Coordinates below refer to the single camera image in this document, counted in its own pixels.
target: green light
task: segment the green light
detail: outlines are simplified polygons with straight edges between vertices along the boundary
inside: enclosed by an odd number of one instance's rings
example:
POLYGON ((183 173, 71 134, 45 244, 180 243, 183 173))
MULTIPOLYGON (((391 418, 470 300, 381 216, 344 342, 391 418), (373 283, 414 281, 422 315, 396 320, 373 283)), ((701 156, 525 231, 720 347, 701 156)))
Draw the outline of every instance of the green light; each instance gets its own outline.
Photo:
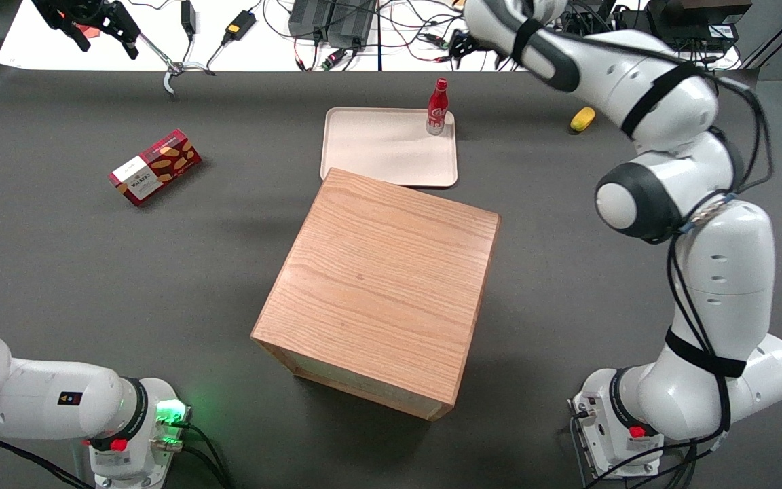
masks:
POLYGON ((155 405, 155 419, 162 423, 177 423, 185 421, 186 405, 178 399, 159 401, 155 405))

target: gray table surface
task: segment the gray table surface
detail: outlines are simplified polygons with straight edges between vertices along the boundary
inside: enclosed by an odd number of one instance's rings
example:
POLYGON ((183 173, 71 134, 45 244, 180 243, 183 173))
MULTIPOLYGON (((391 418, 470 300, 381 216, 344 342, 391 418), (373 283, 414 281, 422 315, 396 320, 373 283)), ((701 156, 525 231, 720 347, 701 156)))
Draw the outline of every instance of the gray table surface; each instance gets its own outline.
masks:
MULTIPOLYGON (((158 73, 0 67, 0 337, 19 358, 170 381, 240 488, 576 487, 565 399, 594 369, 655 359, 673 306, 665 246, 593 210, 632 147, 604 117, 567 135, 580 103, 528 75, 450 75, 460 180, 429 192, 503 217, 456 409, 428 424, 293 378, 249 340, 319 188, 325 112, 422 107, 434 80, 186 75, 170 103, 158 73), (206 163, 136 209, 106 176, 174 128, 206 163)), ((721 103, 749 148, 747 109, 721 103)), ((777 170, 747 197, 776 229, 782 338, 777 170)), ((18 445, 73 467, 67 442, 18 445)), ((213 483, 181 456, 168 487, 213 483)), ((0 487, 58 485, 0 451, 0 487)), ((782 403, 736 424, 692 486, 782 486, 782 403)))

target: black strap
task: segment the black strap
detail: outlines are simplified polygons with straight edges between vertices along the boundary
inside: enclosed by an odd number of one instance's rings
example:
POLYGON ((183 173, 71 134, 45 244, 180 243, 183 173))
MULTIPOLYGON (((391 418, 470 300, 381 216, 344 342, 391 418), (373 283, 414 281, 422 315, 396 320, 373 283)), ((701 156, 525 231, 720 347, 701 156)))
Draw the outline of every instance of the black strap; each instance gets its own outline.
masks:
POLYGON ((735 359, 724 359, 723 357, 712 357, 711 355, 702 352, 699 348, 692 346, 691 344, 683 341, 671 328, 665 334, 665 344, 682 359, 711 372, 711 374, 719 375, 720 377, 738 378, 741 374, 744 374, 744 369, 747 367, 747 362, 735 359))
POLYGON ((677 65, 663 73, 661 77, 654 80, 654 86, 651 87, 651 90, 648 90, 648 92, 635 103, 632 111, 627 114, 627 118, 625 118, 623 124, 620 125, 620 129, 632 139, 635 128, 639 127, 641 120, 645 118, 645 115, 647 115, 664 96, 668 95, 668 92, 674 90, 674 87, 686 80, 686 78, 695 77, 695 75, 698 74, 699 68, 696 68, 696 65, 692 64, 692 62, 685 62, 685 64, 677 65))
POLYGON ((511 56, 512 61, 517 62, 518 65, 523 65, 523 62, 521 62, 521 55, 524 54, 524 47, 527 47, 530 37, 533 37, 533 34, 543 27, 545 26, 542 22, 539 22, 534 18, 527 19, 524 24, 521 24, 521 27, 518 28, 518 32, 515 33, 515 45, 512 47, 511 56))
POLYGON ((93 437, 93 439, 90 439, 90 445, 101 452, 108 452, 111 449, 111 443, 115 439, 133 439, 133 437, 137 434, 137 431, 141 429, 143 421, 147 417, 147 389, 144 388, 143 384, 141 384, 141 381, 137 380, 136 378, 121 378, 122 380, 126 380, 128 383, 132 384, 134 387, 134 395, 137 396, 137 402, 134 406, 134 414, 131 416, 131 420, 129 420, 128 423, 126 423, 124 427, 122 427, 122 430, 120 430, 117 434, 109 437, 93 437))
POLYGON ((612 409, 614 409, 614 415, 617 416, 617 420, 620 421, 624 427, 642 427, 645 430, 645 436, 652 437, 660 434, 660 431, 656 431, 654 427, 651 427, 648 423, 642 423, 642 421, 636 420, 636 418, 627 411, 627 407, 623 405, 623 401, 620 400, 620 381, 623 380, 623 374, 627 373, 627 368, 617 369, 614 372, 614 377, 611 377, 611 382, 608 384, 608 400, 611 401, 612 409))

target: red box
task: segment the red box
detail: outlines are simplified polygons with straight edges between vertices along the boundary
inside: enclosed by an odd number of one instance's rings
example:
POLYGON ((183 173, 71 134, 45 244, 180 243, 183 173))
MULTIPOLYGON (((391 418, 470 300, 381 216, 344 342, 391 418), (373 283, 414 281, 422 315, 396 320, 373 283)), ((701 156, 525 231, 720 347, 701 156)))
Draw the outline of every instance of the red box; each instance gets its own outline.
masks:
POLYGON ((111 171, 108 180, 128 201, 140 205, 199 163, 198 151, 178 129, 111 171))

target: red bottle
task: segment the red bottle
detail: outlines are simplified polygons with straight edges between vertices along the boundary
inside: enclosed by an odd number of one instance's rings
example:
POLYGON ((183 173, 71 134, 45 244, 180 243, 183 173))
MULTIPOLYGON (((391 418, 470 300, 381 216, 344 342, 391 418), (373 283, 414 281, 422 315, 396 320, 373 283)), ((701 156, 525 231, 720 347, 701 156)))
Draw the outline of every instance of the red bottle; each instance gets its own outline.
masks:
POLYGON ((448 111, 447 88, 448 80, 438 79, 434 95, 430 97, 428 103, 428 133, 434 136, 439 136, 445 129, 445 113, 448 111))

